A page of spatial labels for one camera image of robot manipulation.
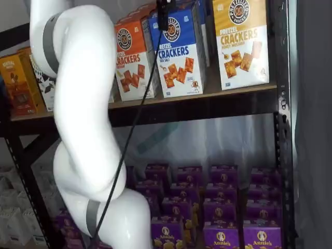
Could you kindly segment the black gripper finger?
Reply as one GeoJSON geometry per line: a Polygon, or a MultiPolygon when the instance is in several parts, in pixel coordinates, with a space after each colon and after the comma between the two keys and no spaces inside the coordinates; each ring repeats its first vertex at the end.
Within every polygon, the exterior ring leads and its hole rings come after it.
{"type": "Polygon", "coordinates": [[[164,1],[157,0],[157,20],[158,20],[158,29],[164,28],[164,1]]]}
{"type": "Polygon", "coordinates": [[[176,0],[164,1],[164,29],[168,29],[169,13],[176,8],[176,0]]]}

